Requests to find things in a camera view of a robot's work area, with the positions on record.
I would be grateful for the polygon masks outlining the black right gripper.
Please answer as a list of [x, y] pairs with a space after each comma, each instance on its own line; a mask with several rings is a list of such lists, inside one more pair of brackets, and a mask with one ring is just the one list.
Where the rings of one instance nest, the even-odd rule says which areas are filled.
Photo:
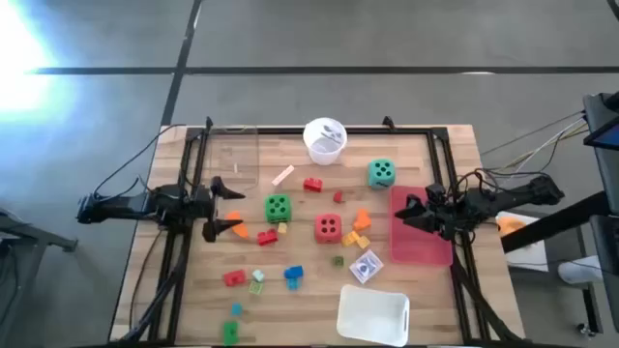
[[407, 194], [405, 206], [395, 212], [403, 223], [432, 234], [436, 232], [445, 241], [453, 241], [457, 232], [457, 214], [446, 200], [429, 200], [427, 207], [415, 194]]

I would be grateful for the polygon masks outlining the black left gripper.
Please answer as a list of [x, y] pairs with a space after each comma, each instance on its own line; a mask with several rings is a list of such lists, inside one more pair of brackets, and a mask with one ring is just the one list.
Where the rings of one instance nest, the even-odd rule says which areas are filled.
[[207, 243], [214, 243], [219, 234], [233, 226], [241, 224], [241, 219], [219, 219], [213, 220], [214, 216], [214, 196], [222, 199], [243, 199], [243, 193], [236, 192], [227, 188], [220, 176], [211, 179], [210, 188], [197, 186], [190, 199], [190, 218], [205, 219], [202, 225], [202, 237]]

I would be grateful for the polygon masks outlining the long orange brick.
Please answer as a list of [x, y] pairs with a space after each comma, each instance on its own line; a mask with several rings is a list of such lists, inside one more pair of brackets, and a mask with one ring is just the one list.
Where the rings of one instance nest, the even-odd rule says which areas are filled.
[[[241, 220], [242, 217], [238, 211], [232, 211], [225, 216], [226, 219]], [[231, 227], [232, 231], [239, 237], [247, 239], [249, 237], [249, 230], [244, 223], [237, 224]]]

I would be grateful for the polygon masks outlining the green foam die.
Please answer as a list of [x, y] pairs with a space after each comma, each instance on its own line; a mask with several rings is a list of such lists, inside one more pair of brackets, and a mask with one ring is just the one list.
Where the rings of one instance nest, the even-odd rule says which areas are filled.
[[272, 194], [265, 199], [265, 218], [269, 223], [291, 220], [291, 201], [287, 194]]

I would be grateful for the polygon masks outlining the teal foam die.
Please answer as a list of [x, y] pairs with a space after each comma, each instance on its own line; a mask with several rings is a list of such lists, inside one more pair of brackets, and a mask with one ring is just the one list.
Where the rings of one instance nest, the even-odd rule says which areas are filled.
[[387, 189], [396, 181], [396, 166], [390, 159], [375, 159], [368, 164], [368, 185]]

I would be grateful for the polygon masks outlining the clear card packet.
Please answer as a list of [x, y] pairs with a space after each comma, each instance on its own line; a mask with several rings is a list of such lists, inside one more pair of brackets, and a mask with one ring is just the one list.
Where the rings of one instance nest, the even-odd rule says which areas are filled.
[[372, 250], [368, 250], [349, 266], [349, 270], [361, 284], [365, 284], [383, 267], [379, 257]]

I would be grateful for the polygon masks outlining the red foam die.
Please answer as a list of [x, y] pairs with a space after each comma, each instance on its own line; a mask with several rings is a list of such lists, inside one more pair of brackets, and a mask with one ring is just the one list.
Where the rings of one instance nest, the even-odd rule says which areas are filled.
[[315, 218], [314, 238], [319, 244], [336, 244], [341, 239], [341, 218], [337, 214], [323, 214]]

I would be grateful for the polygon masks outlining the pink plastic bin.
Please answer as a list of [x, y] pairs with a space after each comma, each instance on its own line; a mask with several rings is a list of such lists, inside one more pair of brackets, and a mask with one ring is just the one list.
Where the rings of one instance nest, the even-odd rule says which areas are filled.
[[450, 242], [436, 234], [429, 234], [408, 225], [395, 217], [395, 213], [406, 207], [406, 198], [414, 194], [425, 204], [427, 195], [423, 187], [393, 186], [390, 189], [389, 246], [391, 259], [395, 263], [436, 267], [449, 267], [453, 263]]

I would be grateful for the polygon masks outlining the clear plastic bin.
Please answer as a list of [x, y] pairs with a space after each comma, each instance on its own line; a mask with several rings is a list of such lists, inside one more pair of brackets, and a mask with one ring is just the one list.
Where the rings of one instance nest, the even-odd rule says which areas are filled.
[[208, 134], [204, 176], [221, 177], [232, 190], [247, 193], [259, 182], [257, 127], [213, 127]]

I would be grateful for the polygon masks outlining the orange object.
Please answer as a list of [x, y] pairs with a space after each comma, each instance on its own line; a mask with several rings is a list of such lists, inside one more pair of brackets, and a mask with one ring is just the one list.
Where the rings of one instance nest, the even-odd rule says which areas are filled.
[[501, 237], [506, 237], [527, 225], [516, 217], [498, 217], [496, 223]]

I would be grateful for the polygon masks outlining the white plastic bin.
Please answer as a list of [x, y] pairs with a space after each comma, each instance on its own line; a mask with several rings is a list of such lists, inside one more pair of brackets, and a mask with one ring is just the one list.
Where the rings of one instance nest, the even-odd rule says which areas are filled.
[[403, 347], [409, 338], [409, 314], [410, 301], [402, 293], [344, 285], [336, 328], [346, 338]]

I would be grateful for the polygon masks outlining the white box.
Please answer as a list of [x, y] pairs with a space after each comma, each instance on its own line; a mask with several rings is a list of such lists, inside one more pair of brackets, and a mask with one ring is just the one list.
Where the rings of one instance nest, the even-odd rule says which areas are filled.
[[[537, 217], [530, 217], [527, 215], [515, 214], [510, 212], [500, 212], [496, 218], [500, 217], [514, 217], [518, 218], [528, 224], [538, 220]], [[545, 242], [536, 242], [535, 244], [524, 246], [514, 251], [505, 252], [507, 257], [507, 263], [511, 267], [517, 267], [521, 269], [548, 272], [548, 265], [545, 252]]]

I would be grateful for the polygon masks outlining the black diagonal strut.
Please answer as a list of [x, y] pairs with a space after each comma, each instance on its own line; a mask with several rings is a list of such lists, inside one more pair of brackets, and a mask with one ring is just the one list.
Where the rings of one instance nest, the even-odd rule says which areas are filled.
[[511, 252], [582, 225], [591, 216], [610, 215], [619, 216], [619, 191], [600, 191], [502, 237], [502, 247]]

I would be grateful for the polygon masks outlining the person's shoe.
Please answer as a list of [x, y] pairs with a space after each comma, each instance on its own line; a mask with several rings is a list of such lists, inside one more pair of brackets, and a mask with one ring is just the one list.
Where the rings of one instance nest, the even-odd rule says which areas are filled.
[[568, 284], [581, 284], [601, 281], [604, 273], [597, 259], [576, 260], [559, 265], [558, 274]]

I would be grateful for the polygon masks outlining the grey table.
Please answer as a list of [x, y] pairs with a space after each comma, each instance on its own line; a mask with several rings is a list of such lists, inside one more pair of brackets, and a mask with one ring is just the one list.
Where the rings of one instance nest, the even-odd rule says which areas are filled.
[[0, 249], [8, 248], [1, 261], [10, 264], [8, 276], [13, 277], [13, 287], [9, 287], [9, 298], [0, 308], [0, 348], [10, 336], [10, 331], [19, 311], [23, 308], [25, 297], [31, 290], [37, 276], [44, 252], [48, 247], [60, 247], [63, 251], [73, 252], [77, 239], [68, 239], [55, 233], [45, 231], [12, 217], [7, 210], [0, 208]]

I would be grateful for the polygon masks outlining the black computer desk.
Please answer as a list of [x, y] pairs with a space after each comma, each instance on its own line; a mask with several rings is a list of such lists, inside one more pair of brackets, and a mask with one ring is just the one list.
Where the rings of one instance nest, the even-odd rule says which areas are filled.
[[[619, 92], [614, 95], [600, 93], [583, 98], [585, 119], [590, 133], [619, 116]], [[594, 148], [596, 159], [607, 193], [619, 191], [619, 151]]]

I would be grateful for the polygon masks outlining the blue-lit screen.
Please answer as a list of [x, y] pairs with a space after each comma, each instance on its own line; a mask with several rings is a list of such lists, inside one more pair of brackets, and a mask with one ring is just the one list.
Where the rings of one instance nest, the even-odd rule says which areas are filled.
[[595, 148], [619, 151], [619, 116], [591, 132], [583, 139], [583, 144]]

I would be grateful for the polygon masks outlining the black aluminium table frame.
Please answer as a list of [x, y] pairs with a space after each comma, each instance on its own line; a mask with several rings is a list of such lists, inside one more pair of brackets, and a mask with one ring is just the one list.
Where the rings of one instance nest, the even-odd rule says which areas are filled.
[[[238, 211], [251, 234], [267, 228], [265, 197], [275, 191], [272, 181], [288, 165], [294, 171], [280, 184], [292, 200], [292, 221], [286, 234], [271, 245], [260, 246], [252, 237], [242, 239], [224, 232], [215, 243], [203, 240], [194, 231], [178, 318], [172, 319], [172, 303], [165, 303], [160, 318], [160, 343], [167, 343], [167, 330], [176, 330], [179, 346], [219, 346], [223, 343], [223, 323], [229, 310], [240, 303], [244, 312], [239, 321], [240, 342], [244, 346], [342, 346], [354, 340], [336, 329], [339, 292], [354, 282], [348, 269], [331, 264], [332, 256], [356, 259], [357, 247], [319, 245], [313, 237], [314, 219], [334, 207], [333, 194], [342, 190], [344, 200], [336, 209], [345, 230], [350, 230], [357, 211], [367, 209], [372, 221], [368, 229], [370, 248], [384, 267], [371, 279], [371, 289], [400, 292], [411, 302], [413, 345], [460, 344], [459, 321], [450, 271], [447, 268], [395, 264], [389, 252], [389, 199], [385, 191], [367, 184], [367, 165], [375, 158], [390, 158], [398, 166], [397, 181], [403, 186], [424, 187], [435, 179], [447, 179], [479, 167], [482, 163], [475, 133], [469, 125], [450, 125], [449, 141], [428, 148], [427, 128], [403, 126], [388, 130], [382, 126], [356, 127], [339, 159], [321, 166], [310, 160], [298, 127], [260, 127], [259, 182], [241, 200], [223, 201], [221, 214]], [[323, 182], [321, 192], [304, 190], [306, 178]], [[301, 265], [298, 290], [286, 287], [283, 272]], [[228, 287], [222, 275], [244, 270], [247, 281]], [[260, 295], [249, 292], [252, 272], [265, 275]]]

